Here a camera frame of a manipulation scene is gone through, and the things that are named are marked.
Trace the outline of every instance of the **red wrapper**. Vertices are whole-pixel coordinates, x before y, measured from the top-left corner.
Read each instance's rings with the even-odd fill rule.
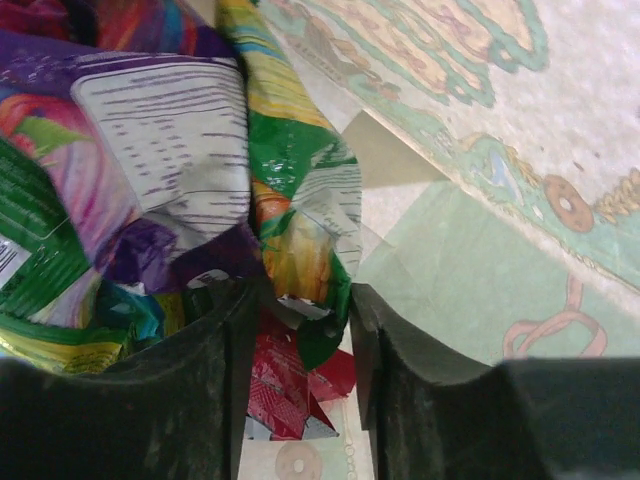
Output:
[[[0,29],[70,40],[66,8],[58,0],[0,0]]]
[[[324,365],[307,373],[298,355],[296,332],[263,311],[248,414],[272,433],[271,440],[336,436],[319,401],[345,397],[354,385],[351,355],[338,351]]]

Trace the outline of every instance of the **white label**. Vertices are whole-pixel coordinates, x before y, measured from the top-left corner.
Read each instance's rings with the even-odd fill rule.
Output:
[[[248,213],[242,78],[227,62],[126,69],[127,61],[118,71],[81,78],[72,94],[142,210],[153,212],[148,218],[182,227],[178,247],[194,248]]]
[[[0,288],[3,288],[31,254],[11,240],[0,235]]]

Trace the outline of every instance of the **colorful chip bag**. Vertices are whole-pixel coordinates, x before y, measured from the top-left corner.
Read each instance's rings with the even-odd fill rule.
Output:
[[[0,134],[46,168],[90,262],[140,294],[256,274],[242,77],[208,58],[0,30]]]
[[[132,331],[37,325],[0,314],[0,356],[57,373],[98,373],[131,352]]]
[[[307,316],[305,368],[325,362],[346,325],[362,252],[360,169],[307,95],[250,0],[219,0],[216,23],[249,72],[249,158],[262,258],[276,295]]]
[[[0,0],[0,30],[71,40],[69,15],[58,0]]]

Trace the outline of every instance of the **purple snack bag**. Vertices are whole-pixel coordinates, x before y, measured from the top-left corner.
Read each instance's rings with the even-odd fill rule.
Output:
[[[198,58],[0,31],[0,134],[46,168],[96,269],[139,293],[261,269],[244,85],[208,35]]]

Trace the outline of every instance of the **snack bag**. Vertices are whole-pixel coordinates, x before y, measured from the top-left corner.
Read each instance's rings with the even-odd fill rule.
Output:
[[[129,354],[132,331],[49,327],[0,314],[0,356],[58,373],[98,373]]]
[[[148,346],[215,310],[230,285],[212,282],[178,293],[141,296],[105,281],[97,293],[91,326],[133,329],[136,347]]]
[[[48,172],[91,264],[139,294],[260,271],[243,82],[208,58],[0,30],[0,135]]]
[[[218,0],[218,28],[248,69],[249,159],[262,259],[280,300],[308,320],[308,370],[337,349],[362,252],[360,170],[309,99],[250,0]]]
[[[353,356],[338,350],[321,367],[307,372],[296,343],[296,331],[263,309],[247,411],[263,428],[248,420],[248,436],[270,440],[337,436],[319,402],[344,398],[351,392],[356,382]]]
[[[68,17],[58,0],[0,0],[0,30],[70,40]]]
[[[99,280],[46,172],[0,137],[0,314],[86,327]]]
[[[219,56],[220,36],[184,0],[89,0],[96,46],[127,52]]]

